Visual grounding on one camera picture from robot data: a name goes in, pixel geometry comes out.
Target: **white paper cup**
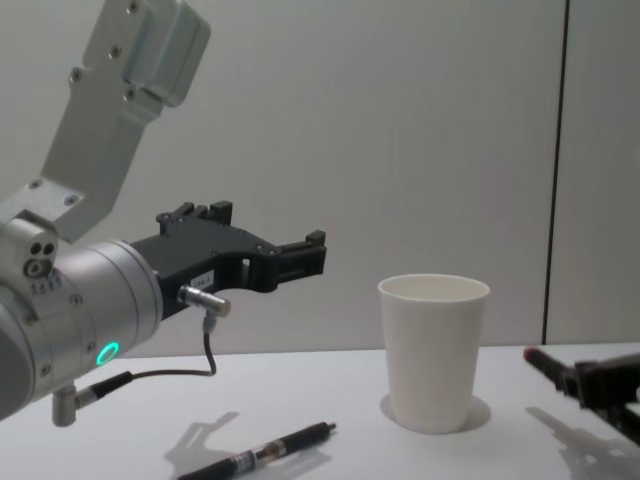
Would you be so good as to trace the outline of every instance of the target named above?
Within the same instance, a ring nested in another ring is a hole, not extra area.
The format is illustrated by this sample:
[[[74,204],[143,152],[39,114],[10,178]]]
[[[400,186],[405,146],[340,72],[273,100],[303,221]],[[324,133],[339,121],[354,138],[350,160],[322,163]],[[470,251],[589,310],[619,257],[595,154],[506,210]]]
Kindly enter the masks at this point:
[[[490,289],[449,275],[403,275],[378,285],[396,421],[420,433],[465,423]]]

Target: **white wall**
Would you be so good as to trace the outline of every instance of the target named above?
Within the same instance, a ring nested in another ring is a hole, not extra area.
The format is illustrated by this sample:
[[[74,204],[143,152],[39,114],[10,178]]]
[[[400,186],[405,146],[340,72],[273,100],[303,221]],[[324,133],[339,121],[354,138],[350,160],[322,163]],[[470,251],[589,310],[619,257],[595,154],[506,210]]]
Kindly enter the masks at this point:
[[[539,341],[563,2],[191,3],[213,35],[190,97],[148,129],[85,242],[222,199],[276,243],[326,230],[323,277],[228,294],[221,352],[379,346],[375,287],[403,272],[488,282],[483,342]],[[0,5],[2,194],[37,173],[99,7]],[[138,353],[200,352],[199,321],[165,322]]]
[[[640,339],[640,2],[574,0],[550,342]]]

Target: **black cable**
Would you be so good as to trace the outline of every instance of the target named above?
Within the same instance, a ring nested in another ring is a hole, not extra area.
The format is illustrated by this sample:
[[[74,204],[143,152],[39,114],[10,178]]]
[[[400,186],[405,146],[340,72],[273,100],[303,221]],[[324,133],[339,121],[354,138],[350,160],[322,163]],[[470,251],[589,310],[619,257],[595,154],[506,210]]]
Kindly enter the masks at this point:
[[[87,390],[92,390],[95,395],[95,400],[99,400],[105,395],[108,395],[118,390],[119,388],[124,387],[128,383],[131,383],[133,380],[137,380],[140,378],[158,377],[161,375],[193,375],[197,377],[213,377],[217,373],[218,368],[216,366],[215,360],[213,359],[213,353],[211,352],[210,334],[205,333],[202,340],[204,344],[204,353],[207,357],[207,362],[209,362],[210,370],[150,370],[148,372],[140,372],[136,374],[132,374],[131,372],[123,372],[119,375],[103,380],[102,382],[91,385]]]
[[[209,362],[210,371],[207,370],[151,370],[149,372],[140,372],[133,374],[133,380],[138,378],[147,378],[147,377],[159,377],[161,375],[195,375],[197,377],[213,377],[217,371],[218,367],[216,366],[216,362],[213,359],[213,353],[211,353],[211,342],[209,340],[209,334],[205,333],[203,335],[203,344],[204,344],[204,353],[207,357],[207,361]]]

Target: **black clamp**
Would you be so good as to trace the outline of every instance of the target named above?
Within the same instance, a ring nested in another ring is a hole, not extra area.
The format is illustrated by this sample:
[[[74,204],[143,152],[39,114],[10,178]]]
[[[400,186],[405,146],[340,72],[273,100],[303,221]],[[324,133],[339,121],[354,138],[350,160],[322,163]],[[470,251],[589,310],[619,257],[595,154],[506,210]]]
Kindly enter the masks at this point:
[[[268,293],[279,284],[324,271],[326,234],[316,230],[304,241],[273,245],[231,225],[233,204],[206,207],[185,203],[156,217],[160,235],[134,243],[156,271],[164,299],[164,317],[185,306],[183,285],[208,293],[244,289]]]
[[[578,362],[574,367],[553,359],[537,348],[528,348],[524,358],[558,391],[574,398],[620,433],[640,445],[640,417],[627,408],[640,398],[640,355],[604,362]]]

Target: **silver robot arm segment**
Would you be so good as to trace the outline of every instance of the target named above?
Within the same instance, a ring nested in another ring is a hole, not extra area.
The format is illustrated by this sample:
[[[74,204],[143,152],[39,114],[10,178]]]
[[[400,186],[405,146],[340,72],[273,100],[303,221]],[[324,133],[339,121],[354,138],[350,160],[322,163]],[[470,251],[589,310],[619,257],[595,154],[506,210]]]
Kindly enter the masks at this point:
[[[183,1],[106,1],[42,174],[0,204],[0,225],[37,219],[72,243],[106,217],[144,128],[184,100],[209,36]]]
[[[182,0],[106,0],[70,74],[42,174],[0,203],[0,420],[148,340],[163,318],[147,261],[120,242],[57,257],[112,209],[145,126],[185,98],[210,36]]]

